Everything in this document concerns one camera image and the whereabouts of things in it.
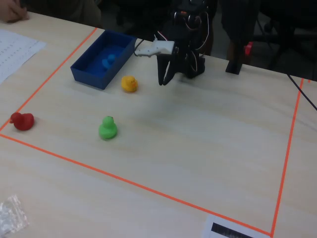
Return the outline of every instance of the clear plastic wrap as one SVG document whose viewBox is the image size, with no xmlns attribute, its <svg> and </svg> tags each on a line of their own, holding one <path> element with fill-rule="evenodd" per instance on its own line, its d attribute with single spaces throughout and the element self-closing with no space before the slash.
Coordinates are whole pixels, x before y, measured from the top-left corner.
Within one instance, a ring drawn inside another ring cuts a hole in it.
<svg viewBox="0 0 317 238">
<path fill-rule="evenodd" d="M 0 238 L 8 233 L 17 232 L 27 225 L 26 215 L 16 195 L 0 203 Z"/>
</svg>

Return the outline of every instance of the chair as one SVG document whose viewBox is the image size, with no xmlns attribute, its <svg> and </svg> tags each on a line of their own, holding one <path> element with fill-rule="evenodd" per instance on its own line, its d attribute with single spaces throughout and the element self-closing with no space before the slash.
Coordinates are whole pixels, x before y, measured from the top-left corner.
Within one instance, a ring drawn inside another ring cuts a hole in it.
<svg viewBox="0 0 317 238">
<path fill-rule="evenodd" d="M 279 49 L 268 65 L 273 69 L 281 55 L 292 49 L 307 59 L 316 62 L 317 56 L 302 46 L 304 41 L 317 42 L 317 33 L 296 34 L 295 29 L 312 30 L 317 27 L 317 1 L 316 0 L 262 0 L 260 12 L 271 18 L 270 23 L 264 27 L 266 37 L 254 35 L 253 41 L 278 44 Z"/>
</svg>

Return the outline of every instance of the wire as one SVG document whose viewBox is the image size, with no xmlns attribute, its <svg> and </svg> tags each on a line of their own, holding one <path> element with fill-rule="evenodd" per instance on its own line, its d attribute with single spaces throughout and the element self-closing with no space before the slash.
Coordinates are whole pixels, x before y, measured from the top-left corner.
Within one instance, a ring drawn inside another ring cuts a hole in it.
<svg viewBox="0 0 317 238">
<path fill-rule="evenodd" d="M 168 41 L 168 39 L 160 32 L 158 31 L 159 35 L 162 36 L 166 41 Z"/>
<path fill-rule="evenodd" d="M 289 79 L 295 84 L 295 86 L 298 88 L 298 90 L 303 94 L 303 96 L 307 99 L 307 101 L 312 105 L 313 108 L 315 108 L 315 110 L 317 111 L 317 107 L 314 105 L 314 103 L 312 103 L 312 101 L 306 96 L 306 94 L 301 90 L 301 88 L 297 85 L 297 83 L 293 80 L 293 78 L 287 74 L 287 76 L 289 77 Z"/>
<path fill-rule="evenodd" d="M 185 21 L 186 27 L 187 27 L 190 31 L 196 31 L 196 30 L 198 30 L 198 29 L 200 28 L 200 25 L 202 24 L 202 19 L 200 18 L 200 16 L 196 16 L 196 17 L 195 17 L 195 19 L 199 19 L 199 20 L 200 20 L 199 26 L 196 27 L 196 28 L 190 28 L 189 25 L 188 25 L 187 22 L 186 22 L 186 19 L 185 19 L 185 18 L 183 18 L 183 19 L 184 19 L 184 21 Z"/>
<path fill-rule="evenodd" d="M 133 54 L 134 54 L 135 56 L 138 56 L 138 55 L 135 53 L 135 51 L 137 50 L 137 48 L 139 47 L 139 45 L 140 45 L 142 42 L 144 42 L 144 40 L 141 40 L 141 41 L 137 44 L 137 46 L 134 48 Z"/>
<path fill-rule="evenodd" d="M 259 25 L 259 28 L 260 28 L 260 30 L 261 30 L 261 32 L 262 32 L 262 35 L 264 36 L 264 39 L 265 39 L 265 41 L 266 41 L 266 43 L 267 43 L 267 45 L 269 46 L 269 48 L 271 49 L 271 51 L 272 52 L 274 52 L 274 50 L 273 50 L 273 48 L 272 48 L 272 46 L 271 46 L 271 44 L 269 43 L 269 41 L 268 41 L 268 39 L 267 39 L 267 37 L 266 37 L 266 34 L 265 34 L 265 32 L 264 32 L 264 30 L 263 30 L 263 28 L 262 28 L 262 26 L 261 26 L 261 24 L 260 24 L 260 21 L 259 21 L 259 18 L 257 18 L 257 23 L 258 23 L 258 25 Z M 314 105 L 314 103 L 312 103 L 312 101 L 306 96 L 306 94 L 301 90 L 301 88 L 298 86 L 298 84 L 294 81 L 294 79 L 289 75 L 289 74 L 286 74 L 288 77 L 289 77 L 289 79 L 294 83 L 294 85 L 297 87 L 297 89 L 301 92 L 301 94 L 306 98 L 306 100 L 312 105 L 312 107 L 317 111 L 317 107 Z"/>
<path fill-rule="evenodd" d="M 192 65 L 190 65 L 190 67 L 192 68 L 193 71 L 197 72 L 197 58 L 196 58 L 196 55 L 194 54 L 194 52 L 193 51 L 191 51 L 191 52 L 195 58 L 196 68 L 194 69 Z"/>
<path fill-rule="evenodd" d="M 208 33 L 207 33 L 207 37 L 206 37 L 205 41 L 203 42 L 203 44 L 199 48 L 197 48 L 196 50 L 200 50 L 206 44 L 208 37 L 209 37 L 209 15 L 208 15 L 208 12 L 206 12 L 206 11 L 204 13 L 207 14 Z"/>
</svg>

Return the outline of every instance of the white paper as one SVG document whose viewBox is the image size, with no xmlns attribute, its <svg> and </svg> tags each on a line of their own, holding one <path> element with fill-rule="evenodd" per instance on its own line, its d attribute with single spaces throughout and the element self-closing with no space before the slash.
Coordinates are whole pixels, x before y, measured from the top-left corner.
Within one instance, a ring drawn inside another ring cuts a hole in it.
<svg viewBox="0 0 317 238">
<path fill-rule="evenodd" d="M 209 214 L 207 217 L 204 230 L 202 231 L 201 238 L 228 238 L 228 237 L 231 238 L 231 237 L 235 237 L 235 236 L 230 236 L 230 235 L 223 236 L 221 234 L 213 232 L 211 230 L 213 223 L 217 223 L 223 227 L 229 228 L 231 230 L 242 233 L 242 234 L 249 236 L 249 237 L 252 237 L 252 238 L 269 238 L 269 236 L 267 236 L 267 235 L 264 235 L 262 233 L 251 230 L 251 229 L 246 228 L 246 227 L 239 225 L 237 223 L 228 221 L 226 219 L 223 219 L 221 217 L 217 217 L 217 216 L 214 216 L 211 214 Z"/>
<path fill-rule="evenodd" d="M 44 46 L 44 42 L 0 29 L 0 84 Z"/>
</svg>

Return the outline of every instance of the rubber duck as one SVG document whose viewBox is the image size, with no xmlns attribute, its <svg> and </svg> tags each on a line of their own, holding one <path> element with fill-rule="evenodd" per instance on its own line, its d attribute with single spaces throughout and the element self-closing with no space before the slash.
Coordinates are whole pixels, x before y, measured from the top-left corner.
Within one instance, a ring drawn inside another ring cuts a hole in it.
<svg viewBox="0 0 317 238">
<path fill-rule="evenodd" d="M 138 89 L 138 81 L 133 76 L 124 76 L 121 80 L 121 87 L 126 92 L 135 92 Z"/>
<path fill-rule="evenodd" d="M 13 113 L 10 123 L 13 123 L 18 130 L 29 130 L 34 125 L 34 116 L 31 113 Z"/>
<path fill-rule="evenodd" d="M 105 67 L 105 69 L 110 69 L 114 61 L 115 55 L 108 55 L 107 59 L 103 59 L 103 66 Z"/>
<path fill-rule="evenodd" d="M 113 117 L 105 117 L 103 123 L 99 126 L 99 136 L 106 140 L 117 135 L 117 126 L 114 123 Z"/>
</svg>

